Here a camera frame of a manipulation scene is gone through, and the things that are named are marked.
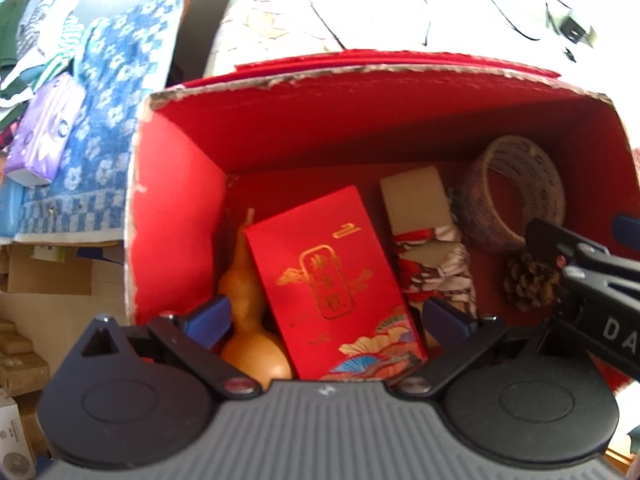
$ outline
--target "cardboard box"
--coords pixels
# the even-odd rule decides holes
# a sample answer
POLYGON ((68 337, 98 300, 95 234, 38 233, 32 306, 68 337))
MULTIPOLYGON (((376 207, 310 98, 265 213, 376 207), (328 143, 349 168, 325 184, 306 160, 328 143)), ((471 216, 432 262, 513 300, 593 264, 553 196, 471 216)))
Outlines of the cardboard box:
POLYGON ((33 258, 35 246, 9 246, 9 273, 0 281, 4 292, 91 295, 91 260, 76 257, 75 247, 64 247, 62 262, 33 258))
MULTIPOLYGON (((264 219, 357 184, 390 248, 381 178, 434 165, 444 186, 458 186, 507 133, 529 138, 555 162, 565 227, 636 256, 610 226, 620 212, 640 218, 640 137, 630 143, 606 96, 557 74, 457 54, 347 51, 243 66, 152 94, 127 189, 130 320, 144 323, 176 305, 186 312, 210 298, 228 266, 233 226, 249 207, 264 219), (161 164, 167 146, 180 168, 171 178, 161 164)), ((513 189, 494 198, 498 210, 517 212, 513 189)), ((479 316, 517 325, 548 316, 516 312, 500 288, 501 256, 469 250, 479 316)))
POLYGON ((41 394, 42 391, 39 390, 37 392, 31 392, 30 394, 14 397, 15 402, 18 404, 18 410, 20 411, 22 429, 34 452, 37 452, 35 449, 37 445, 44 441, 37 415, 38 402, 40 402, 41 394))
POLYGON ((28 480, 36 475, 18 405, 0 390, 0 472, 6 480, 28 480))
POLYGON ((41 390, 49 378, 49 365, 37 354, 0 357, 0 388, 12 396, 41 390))
POLYGON ((389 379, 424 358, 354 186, 246 229, 302 380, 389 379))
POLYGON ((0 352, 2 355, 28 354, 33 352, 33 343, 25 336, 0 332, 0 352))
POLYGON ((0 319, 0 333, 16 334, 18 333, 18 331, 15 327, 15 323, 12 323, 11 321, 7 321, 5 319, 0 319))

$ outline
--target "blue floral towel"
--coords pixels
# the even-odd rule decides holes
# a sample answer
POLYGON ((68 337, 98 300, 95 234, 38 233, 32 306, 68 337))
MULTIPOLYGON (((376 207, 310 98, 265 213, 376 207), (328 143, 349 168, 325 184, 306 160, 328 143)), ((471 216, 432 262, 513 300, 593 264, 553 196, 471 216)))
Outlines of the blue floral towel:
POLYGON ((91 24, 74 65, 86 98, 55 180, 24 194, 17 241, 123 238, 132 134, 146 95, 164 88, 184 1, 153 0, 91 24))

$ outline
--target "screw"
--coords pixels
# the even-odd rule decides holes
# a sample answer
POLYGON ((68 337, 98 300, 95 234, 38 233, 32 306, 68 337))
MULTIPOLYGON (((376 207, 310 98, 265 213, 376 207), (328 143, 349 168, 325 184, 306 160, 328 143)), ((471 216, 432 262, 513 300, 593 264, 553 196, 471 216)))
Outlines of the screw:
POLYGON ((431 390, 431 385, 427 379, 423 379, 422 377, 407 377, 400 381, 398 388, 406 394, 420 395, 431 390))
POLYGON ((166 320, 171 322, 175 322, 177 320, 177 317, 173 310, 165 310, 164 312, 161 312, 160 317, 164 317, 166 320))
POLYGON ((225 382, 225 390, 230 394, 248 395, 256 389, 256 382, 249 377, 234 377, 225 382))
POLYGON ((568 266, 564 268, 564 273, 569 278, 576 278, 577 280, 581 280, 586 277, 586 274, 580 270, 578 267, 568 266))

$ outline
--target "folded clothes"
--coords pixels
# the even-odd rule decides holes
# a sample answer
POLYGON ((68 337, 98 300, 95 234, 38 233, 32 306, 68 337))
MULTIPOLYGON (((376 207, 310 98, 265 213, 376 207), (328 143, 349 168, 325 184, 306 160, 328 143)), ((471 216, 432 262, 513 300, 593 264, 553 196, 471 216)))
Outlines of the folded clothes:
POLYGON ((11 108, 0 108, 0 132, 14 121, 22 117, 27 109, 27 103, 20 103, 11 108))
POLYGON ((18 38, 20 38, 20 35, 23 33, 24 28, 26 27, 29 19, 31 18, 31 16, 33 16, 33 13, 36 10, 36 7, 39 5, 41 1, 42 0, 29 0, 29 3, 24 8, 24 13, 20 18, 20 22, 18 23, 18 32, 15 37, 16 41, 18 41, 18 38))
POLYGON ((38 66, 30 66, 29 61, 23 63, 23 60, 31 52, 34 52, 33 49, 30 50, 27 56, 23 57, 2 79, 0 83, 0 108, 11 107, 30 100, 38 88, 65 70, 80 45, 83 33, 84 25, 78 23, 78 17, 69 15, 58 40, 58 50, 51 59, 38 66))
POLYGON ((5 0, 0 5, 0 67, 12 67, 18 61, 18 25, 29 1, 5 0))
POLYGON ((0 82, 2 95, 9 97, 22 92, 26 87, 22 82, 14 84, 25 70, 48 63, 57 56, 61 46, 66 45, 66 36, 70 27, 77 27, 78 19, 69 22, 70 13, 78 5, 78 0, 42 0, 33 15, 18 34, 16 56, 17 62, 11 72, 3 75, 0 82))

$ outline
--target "packing tape roll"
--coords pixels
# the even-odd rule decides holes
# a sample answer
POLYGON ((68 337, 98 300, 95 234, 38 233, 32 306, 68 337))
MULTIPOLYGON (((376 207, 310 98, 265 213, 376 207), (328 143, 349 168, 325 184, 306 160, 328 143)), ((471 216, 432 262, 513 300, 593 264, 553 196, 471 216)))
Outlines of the packing tape roll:
POLYGON ((503 174, 515 187, 523 225, 533 218, 562 224, 564 188, 549 156, 523 137, 500 137, 472 164, 459 195, 460 227, 480 248, 499 252, 525 245, 524 236, 512 231, 495 209, 487 180, 489 170, 503 174))

